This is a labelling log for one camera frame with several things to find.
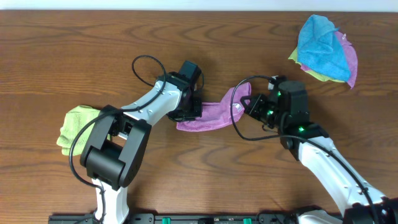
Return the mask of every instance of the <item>robotic arm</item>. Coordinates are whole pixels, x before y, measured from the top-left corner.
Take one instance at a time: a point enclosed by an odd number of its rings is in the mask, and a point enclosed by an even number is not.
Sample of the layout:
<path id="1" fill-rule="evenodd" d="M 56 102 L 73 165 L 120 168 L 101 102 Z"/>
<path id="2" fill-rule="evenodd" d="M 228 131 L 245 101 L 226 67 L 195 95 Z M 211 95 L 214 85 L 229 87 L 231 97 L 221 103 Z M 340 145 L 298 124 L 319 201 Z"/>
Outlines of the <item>robotic arm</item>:
<path id="1" fill-rule="evenodd" d="M 95 123 L 80 157 L 80 164 L 86 167 L 87 175 L 92 178 L 92 182 L 104 188 L 104 207 L 102 194 L 99 189 L 96 190 L 97 220 L 101 218 L 105 208 L 104 224 L 170 224 L 173 220 L 179 224 L 269 224 L 276 223 L 275 218 L 280 224 L 280 218 L 284 220 L 283 224 L 373 223 L 373 220 L 380 224 L 398 224 L 398 198 L 388 199 L 350 166 L 338 152 L 328 133 L 318 124 L 310 122 L 308 96 L 304 84 L 289 81 L 285 77 L 276 77 L 270 82 L 271 93 L 268 96 L 260 94 L 242 97 L 244 112 L 268 128 L 278 129 L 283 147 L 315 174 L 337 204 L 344 217 L 343 221 L 329 216 L 323 210 L 314 209 L 298 210 L 287 215 L 262 214 L 259 215 L 259 221 L 257 216 L 155 217 L 152 214 L 134 214 L 128 218 L 127 187 L 141 166 L 152 126 L 165 115 L 174 121 L 190 121 L 201 116 L 201 99 L 194 96 L 195 85 L 200 75 L 201 70 L 198 66 L 186 61 L 178 73 L 170 72 L 164 74 L 166 77 L 159 77 L 150 92 L 122 109 L 143 105 L 161 91 L 151 104 L 135 112 L 104 115 L 103 119 Z M 100 115 L 115 109 L 108 105 L 101 110 Z M 122 147 L 107 140 L 108 134 L 122 137 L 126 140 L 125 145 Z M 52 216 L 49 223 L 79 220 L 78 217 L 75 218 Z M 88 221 L 95 223 L 94 220 L 87 219 L 86 222 Z"/>
<path id="2" fill-rule="evenodd" d="M 344 223 L 372 223 L 373 218 L 382 217 L 380 222 L 397 223 L 397 201 L 389 200 L 382 192 L 363 179 L 338 152 L 329 135 L 319 125 L 310 122 L 308 96 L 304 84 L 288 81 L 285 77 L 275 78 L 270 84 L 271 93 L 246 96 L 241 99 L 245 113 L 263 122 L 269 128 L 278 128 L 281 135 L 293 135 L 308 139 L 323 147 L 330 154 L 309 142 L 295 138 L 281 138 L 280 142 L 296 160 L 312 171 L 337 204 Z M 366 192 L 363 192 L 355 176 Z M 372 216 L 371 207 L 365 194 L 375 204 L 377 217 Z M 325 219 L 326 213 L 304 213 L 298 217 L 299 223 L 341 223 L 332 217 Z"/>
<path id="3" fill-rule="evenodd" d="M 95 123 L 81 154 L 80 164 L 86 167 L 93 183 L 105 190 L 106 215 L 103 223 L 123 223 L 126 219 L 129 213 L 127 187 L 141 166 L 152 126 L 165 115 L 176 121 L 188 121 L 201 116 L 201 99 L 193 95 L 200 75 L 198 66 L 186 61 L 178 73 L 167 74 L 163 91 L 161 80 L 164 77 L 159 77 L 150 92 L 122 109 L 143 105 L 162 91 L 151 104 L 139 111 L 107 116 Z M 99 115 L 112 110 L 116 108 L 108 105 Z M 124 147 L 107 140 L 108 134 L 125 139 Z M 100 190 L 96 191 L 98 208 L 95 216 L 99 220 L 103 203 Z"/>

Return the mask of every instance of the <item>blue cloth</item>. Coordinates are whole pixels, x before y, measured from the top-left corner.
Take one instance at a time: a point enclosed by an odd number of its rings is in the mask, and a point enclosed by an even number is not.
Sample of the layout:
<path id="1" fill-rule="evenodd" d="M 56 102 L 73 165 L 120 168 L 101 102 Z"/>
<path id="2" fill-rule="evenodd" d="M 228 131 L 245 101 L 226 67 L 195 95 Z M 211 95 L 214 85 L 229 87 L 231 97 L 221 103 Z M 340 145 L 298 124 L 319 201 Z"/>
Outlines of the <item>blue cloth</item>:
<path id="1" fill-rule="evenodd" d="M 347 82 L 351 76 L 335 25 L 324 16 L 312 15 L 298 35 L 297 61 L 328 77 Z"/>

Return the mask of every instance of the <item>yellow-green towel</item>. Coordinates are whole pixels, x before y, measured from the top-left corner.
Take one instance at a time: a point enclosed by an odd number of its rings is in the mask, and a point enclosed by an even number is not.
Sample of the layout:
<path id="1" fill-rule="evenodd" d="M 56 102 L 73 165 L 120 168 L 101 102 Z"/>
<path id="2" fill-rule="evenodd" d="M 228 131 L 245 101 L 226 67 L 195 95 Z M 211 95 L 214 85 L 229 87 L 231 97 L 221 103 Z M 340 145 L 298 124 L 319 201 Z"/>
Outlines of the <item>yellow-green towel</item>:
<path id="1" fill-rule="evenodd" d="M 63 126 L 61 128 L 61 135 L 57 140 L 57 145 L 62 147 L 62 154 L 68 156 L 70 152 L 70 146 L 75 139 L 77 133 L 86 125 L 89 121 L 96 118 L 100 113 L 99 110 L 94 109 L 90 106 L 80 105 L 67 112 Z M 79 138 L 76 146 L 73 150 L 73 155 L 80 155 L 83 152 L 84 146 L 87 142 L 88 136 L 90 136 L 91 125 Z"/>
<path id="2" fill-rule="evenodd" d="M 297 48 L 294 49 L 294 51 L 290 55 L 289 59 L 292 59 L 292 60 L 294 60 L 295 63 L 301 65 L 301 63 L 297 61 Z M 305 71 L 305 72 L 307 72 L 308 74 L 312 75 L 317 80 L 320 80 L 320 81 L 323 81 L 323 82 L 326 82 L 328 80 L 333 81 L 333 82 L 340 82 L 340 83 L 344 82 L 344 81 L 341 81 L 341 80 L 332 79 L 332 78 L 330 78 L 330 77 L 328 77 L 326 75 L 322 75 L 322 74 L 320 74 L 320 73 L 318 73 L 318 72 L 316 72 L 314 70 L 309 70 L 309 71 Z"/>

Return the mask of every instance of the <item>pink cloth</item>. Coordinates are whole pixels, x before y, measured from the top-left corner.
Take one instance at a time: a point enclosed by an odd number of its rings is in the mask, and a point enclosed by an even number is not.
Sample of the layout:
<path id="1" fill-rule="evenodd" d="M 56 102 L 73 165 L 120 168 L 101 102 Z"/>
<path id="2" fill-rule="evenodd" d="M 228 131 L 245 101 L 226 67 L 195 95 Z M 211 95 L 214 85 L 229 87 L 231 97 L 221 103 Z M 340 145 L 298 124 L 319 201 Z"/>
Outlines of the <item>pink cloth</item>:
<path id="1" fill-rule="evenodd" d="M 348 42 L 347 37 L 344 37 L 344 34 L 341 32 L 336 31 L 335 35 L 340 42 L 341 46 L 343 47 L 344 50 L 344 55 L 347 60 L 347 64 L 349 67 L 349 70 L 351 72 L 351 76 L 349 77 L 349 80 L 347 81 L 347 84 L 352 88 L 354 88 L 355 81 L 356 81 L 356 76 L 358 73 L 358 58 L 356 56 L 356 52 L 353 46 L 351 46 L 351 43 Z M 302 64 L 301 69 L 306 72 L 311 70 L 310 67 Z"/>
<path id="2" fill-rule="evenodd" d="M 230 88 L 219 103 L 202 103 L 203 111 L 201 118 L 196 118 L 194 121 L 178 122 L 177 129 L 181 131 L 200 132 L 220 129 L 232 124 L 229 105 L 231 103 L 233 90 L 234 88 Z M 249 96 L 250 94 L 250 83 L 242 84 L 236 90 L 232 110 L 235 122 L 237 122 L 244 113 L 243 105 L 240 103 L 241 97 Z"/>

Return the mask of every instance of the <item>wooden table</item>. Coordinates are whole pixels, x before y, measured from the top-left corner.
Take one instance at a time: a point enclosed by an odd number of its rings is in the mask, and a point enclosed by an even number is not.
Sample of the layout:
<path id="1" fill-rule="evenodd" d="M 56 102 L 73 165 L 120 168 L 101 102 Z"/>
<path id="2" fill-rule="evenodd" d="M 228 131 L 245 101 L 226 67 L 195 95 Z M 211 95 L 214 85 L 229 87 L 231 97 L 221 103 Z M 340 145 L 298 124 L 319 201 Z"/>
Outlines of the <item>wooden table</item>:
<path id="1" fill-rule="evenodd" d="M 366 180 L 397 197 L 398 14 L 319 13 L 356 49 L 353 90 L 320 82 L 287 59 L 311 14 L 1 11 L 0 222 L 45 223 L 53 213 L 96 208 L 94 189 L 74 178 L 56 145 L 59 129 L 77 105 L 121 107 L 149 91 L 131 72 L 140 54 L 156 56 L 168 71 L 184 60 L 197 63 L 206 78 L 205 101 L 220 101 L 248 75 L 303 81 L 312 120 Z M 137 67 L 146 80 L 160 74 L 149 60 Z M 263 80 L 252 86 L 267 93 Z M 266 134 L 248 116 L 238 126 L 247 136 Z M 231 126 L 187 133 L 167 118 L 152 129 L 128 202 L 134 211 L 159 213 L 256 213 L 313 204 L 338 211 L 279 140 L 243 141 Z"/>

